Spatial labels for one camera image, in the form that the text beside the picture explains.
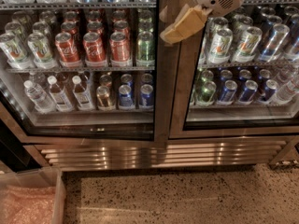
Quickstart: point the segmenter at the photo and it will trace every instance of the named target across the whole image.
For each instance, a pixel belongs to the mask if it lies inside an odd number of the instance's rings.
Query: ventilation grille
[[[233,5],[233,0],[219,0],[219,3],[223,9],[228,9]]]

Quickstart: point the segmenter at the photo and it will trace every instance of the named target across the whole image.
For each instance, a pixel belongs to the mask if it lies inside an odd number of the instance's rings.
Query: speckled floor
[[[299,223],[299,168],[65,173],[64,224]]]

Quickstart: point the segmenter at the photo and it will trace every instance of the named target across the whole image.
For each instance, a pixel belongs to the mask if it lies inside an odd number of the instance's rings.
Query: refrigerator door
[[[246,0],[182,42],[171,138],[299,132],[298,2]]]
[[[106,59],[100,63],[92,63],[88,56],[85,58],[81,56],[83,65],[79,67],[70,67],[73,63],[58,61],[63,58],[57,54],[58,66],[46,69],[43,67],[44,64],[32,62],[32,56],[29,58],[30,66],[22,68],[19,63],[8,63],[5,53],[0,52],[0,98],[3,111],[1,115],[4,119],[7,117],[14,119],[11,121],[13,125],[10,125],[10,128],[15,129],[18,126],[16,133],[20,133],[19,138],[34,143],[52,142],[52,139],[47,138],[51,136],[60,137],[57,142],[69,137],[74,138],[77,143],[83,142],[85,137],[89,137],[91,143],[93,139],[163,142],[169,130],[176,72],[172,66],[173,63],[177,63],[178,46],[168,47],[158,39],[158,34],[168,23],[159,23],[157,11],[158,2],[164,7],[169,5],[170,17],[173,10],[178,10],[175,1],[129,0],[122,3],[0,5],[1,34],[5,32],[5,26],[11,21],[16,10],[30,14],[32,22],[40,20],[41,13],[45,10],[54,12],[58,32],[61,32],[60,25],[65,21],[66,11],[73,10],[79,14],[81,31],[87,29],[86,24],[91,17],[89,16],[91,10],[101,11],[104,14],[103,24],[107,33],[107,39],[103,42],[107,52]],[[117,19],[115,14],[117,10],[125,14],[130,26],[127,30],[130,31],[130,35],[125,40],[130,45],[131,53],[129,52],[130,58],[125,62],[122,62],[120,57],[125,55],[124,50],[122,52],[113,49],[117,43],[117,40],[112,38],[112,33],[116,29],[113,22]],[[53,110],[51,107],[40,108],[38,101],[33,103],[24,89],[24,82],[31,79],[30,74],[33,72],[45,75],[48,80],[51,76],[58,79],[58,73],[68,77],[65,85],[71,93],[71,104],[66,108],[66,102],[61,105],[58,99],[50,94],[54,91],[50,89],[48,82],[46,82],[48,87],[44,90],[49,96],[49,102],[54,100],[56,103]],[[93,105],[88,108],[74,94],[73,77],[81,76],[82,72],[91,77],[88,80],[91,83],[87,87],[91,90],[92,97],[89,103]],[[103,76],[110,78],[111,81],[105,83]],[[110,86],[109,96],[100,92],[101,86]]]

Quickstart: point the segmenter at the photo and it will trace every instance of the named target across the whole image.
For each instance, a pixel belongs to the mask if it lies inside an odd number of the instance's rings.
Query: terrazzo floor
[[[299,223],[299,168],[64,173],[64,224]]]

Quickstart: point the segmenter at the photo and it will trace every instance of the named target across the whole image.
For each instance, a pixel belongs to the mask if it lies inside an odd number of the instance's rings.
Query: refrigerator
[[[296,2],[246,0],[244,7],[260,4],[274,6],[278,3],[295,5]],[[75,11],[83,24],[80,26],[81,36],[86,33],[90,11],[100,10],[105,14],[105,65],[92,66],[81,55],[82,65],[70,67],[69,63],[59,61],[62,57],[57,47],[53,50],[58,65],[47,69],[40,63],[20,69],[7,61],[4,52],[0,54],[0,118],[24,143],[24,148],[39,165],[58,166],[63,171],[79,171],[259,162],[275,164],[298,143],[298,104],[295,100],[287,105],[190,105],[193,83],[199,75],[197,70],[202,72],[207,68],[218,68],[219,65],[198,65],[206,28],[174,45],[165,43],[159,37],[160,32],[175,21],[179,6],[178,0],[98,0],[92,3],[67,0],[62,3],[0,5],[1,34],[17,11],[27,12],[33,22],[40,20],[42,12],[51,11],[55,13],[59,28],[64,22],[64,14]],[[166,22],[161,22],[159,11],[164,7],[167,7]],[[130,25],[129,63],[117,63],[113,58],[110,39],[114,33],[112,17],[116,10],[125,10]],[[154,41],[151,47],[154,47],[154,59],[142,63],[137,59],[140,50],[138,23],[140,14],[145,10],[152,14],[151,33]],[[253,63],[242,65],[253,66]],[[227,63],[224,66],[229,68],[232,65]],[[84,110],[82,107],[85,106],[81,106],[76,96],[72,96],[74,110],[65,112],[58,104],[51,111],[38,109],[24,90],[24,82],[30,79],[30,72],[42,73],[46,78],[56,73],[67,74],[70,78],[67,86],[71,91],[73,77],[82,72],[92,75],[93,84],[89,89],[92,91],[94,109]],[[152,77],[149,94],[140,92],[144,85],[144,74]],[[99,104],[101,98],[99,100],[96,95],[102,75],[112,78],[113,97],[110,98],[114,99],[115,108],[108,105],[109,110]],[[120,104],[123,98],[123,93],[120,94],[123,75],[130,75],[134,80],[129,95],[134,107],[123,108]],[[50,98],[49,103],[53,102],[49,90],[46,89],[46,93]]]

